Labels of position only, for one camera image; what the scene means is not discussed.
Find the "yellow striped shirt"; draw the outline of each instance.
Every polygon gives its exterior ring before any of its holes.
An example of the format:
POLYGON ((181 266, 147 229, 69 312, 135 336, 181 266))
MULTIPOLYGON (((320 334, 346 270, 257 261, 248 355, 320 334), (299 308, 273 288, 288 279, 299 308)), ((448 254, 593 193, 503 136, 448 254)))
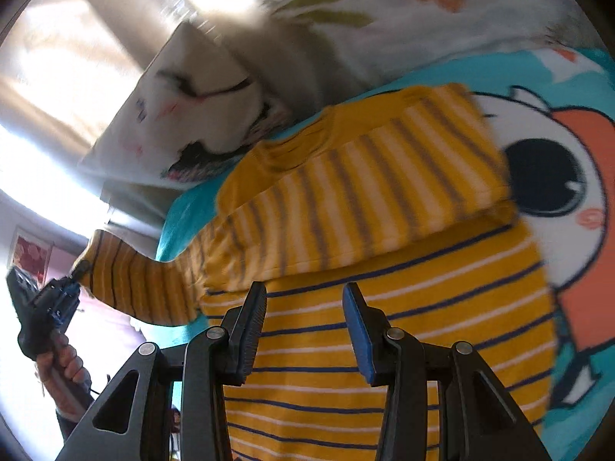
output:
POLYGON ((254 372, 225 390, 233 449, 247 459, 373 459, 385 390, 357 370, 341 308, 350 280, 420 340, 473 343, 532 422, 547 405, 550 292, 505 161, 459 85, 336 106, 290 140, 260 143, 173 262, 102 232, 84 256, 97 298, 159 324, 189 322, 196 307, 219 322, 266 282, 254 372))

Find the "dark sleeve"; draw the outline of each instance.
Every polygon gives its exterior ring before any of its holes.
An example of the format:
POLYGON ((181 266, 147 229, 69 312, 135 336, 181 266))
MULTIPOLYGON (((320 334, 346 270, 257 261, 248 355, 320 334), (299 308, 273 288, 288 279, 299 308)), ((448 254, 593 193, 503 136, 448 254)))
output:
POLYGON ((62 438, 64 439, 64 442, 66 442, 66 439, 73 432, 73 430, 75 429, 75 426, 77 426, 77 423, 73 423, 71 420, 68 420, 60 416, 60 414, 58 414, 57 412, 55 413, 55 415, 58 417, 58 423, 60 424, 60 431, 62 432, 62 438))

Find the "black cartoon eye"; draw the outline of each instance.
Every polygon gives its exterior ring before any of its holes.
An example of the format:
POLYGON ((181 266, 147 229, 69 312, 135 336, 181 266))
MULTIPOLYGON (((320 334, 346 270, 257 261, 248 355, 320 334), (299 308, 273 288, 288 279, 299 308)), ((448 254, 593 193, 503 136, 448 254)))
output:
POLYGON ((585 175, 570 150, 548 139, 519 140, 504 150, 510 166, 512 194, 528 215, 558 217, 583 201, 585 175))

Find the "metal screw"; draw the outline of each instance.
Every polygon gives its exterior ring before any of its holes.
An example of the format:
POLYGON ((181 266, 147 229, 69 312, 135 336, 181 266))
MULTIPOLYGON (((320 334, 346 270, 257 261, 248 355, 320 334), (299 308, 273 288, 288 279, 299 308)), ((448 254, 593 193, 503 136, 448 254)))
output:
POLYGON ((219 340, 224 336, 225 332, 226 331, 224 328, 221 328, 220 326, 213 326, 213 328, 207 329, 207 337, 210 340, 219 340))
POLYGON ((401 340, 404 337, 405 332, 403 329, 389 328, 386 330, 386 335, 392 340, 401 340))
POLYGON ((473 351, 473 348, 470 343, 467 341, 460 341, 455 345, 455 350, 462 355, 470 355, 473 351))
POLYGON ((152 355, 156 351, 156 346, 153 343, 144 343, 139 347, 141 355, 152 355))

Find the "white pillow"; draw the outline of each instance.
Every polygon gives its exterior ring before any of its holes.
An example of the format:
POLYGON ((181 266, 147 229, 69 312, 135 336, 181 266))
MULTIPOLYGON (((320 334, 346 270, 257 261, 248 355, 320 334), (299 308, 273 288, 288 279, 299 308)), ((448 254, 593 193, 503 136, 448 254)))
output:
POLYGON ((290 113, 192 24, 174 31, 79 163, 104 177, 188 189, 218 175, 290 113))

